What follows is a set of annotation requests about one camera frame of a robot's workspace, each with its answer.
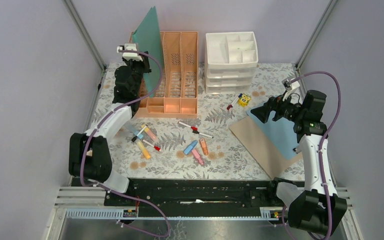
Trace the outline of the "light blue folder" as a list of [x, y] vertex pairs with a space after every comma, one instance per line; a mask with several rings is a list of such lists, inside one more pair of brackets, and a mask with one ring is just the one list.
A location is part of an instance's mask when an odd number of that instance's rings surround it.
[[292, 160], [297, 154], [294, 148], [298, 147], [297, 135], [293, 131], [294, 123], [285, 118], [273, 121], [275, 111], [271, 111], [266, 123], [262, 123], [249, 109], [247, 115], [254, 121], [260, 130], [274, 144], [276, 149], [282, 154], [286, 160]]

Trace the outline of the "teal folder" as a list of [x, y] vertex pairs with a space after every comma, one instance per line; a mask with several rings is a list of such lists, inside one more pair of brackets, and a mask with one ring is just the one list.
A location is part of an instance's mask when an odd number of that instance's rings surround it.
[[137, 29], [131, 36], [132, 42], [138, 44], [140, 52], [148, 52], [159, 65], [152, 59], [149, 59], [151, 73], [146, 73], [143, 76], [146, 90], [150, 92], [160, 81], [160, 74], [164, 68], [164, 54], [162, 40], [160, 35], [160, 27], [156, 7], [153, 6]]

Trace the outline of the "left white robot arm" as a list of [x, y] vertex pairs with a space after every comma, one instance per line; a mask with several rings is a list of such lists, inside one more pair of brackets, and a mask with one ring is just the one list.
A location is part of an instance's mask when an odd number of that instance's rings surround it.
[[115, 191], [124, 206], [132, 204], [135, 192], [129, 179], [113, 170], [109, 144], [120, 128], [139, 110], [143, 97], [140, 89], [144, 74], [152, 71], [147, 54], [123, 54], [124, 65], [115, 72], [113, 101], [99, 122], [84, 133], [74, 133], [69, 139], [68, 172], [82, 183], [92, 182], [107, 191]]

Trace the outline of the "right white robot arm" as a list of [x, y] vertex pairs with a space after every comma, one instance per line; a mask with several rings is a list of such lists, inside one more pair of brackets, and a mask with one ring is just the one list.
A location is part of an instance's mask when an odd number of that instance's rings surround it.
[[338, 196], [333, 184], [327, 157], [329, 128], [321, 121], [326, 95], [309, 90], [302, 103], [292, 103], [285, 93], [272, 96], [250, 113], [262, 123], [282, 118], [293, 122], [293, 131], [304, 163], [304, 190], [289, 180], [276, 178], [267, 191], [267, 201], [273, 206], [284, 203], [288, 209], [287, 221], [291, 228], [308, 232], [313, 238], [323, 235], [328, 239], [345, 215], [347, 201]]

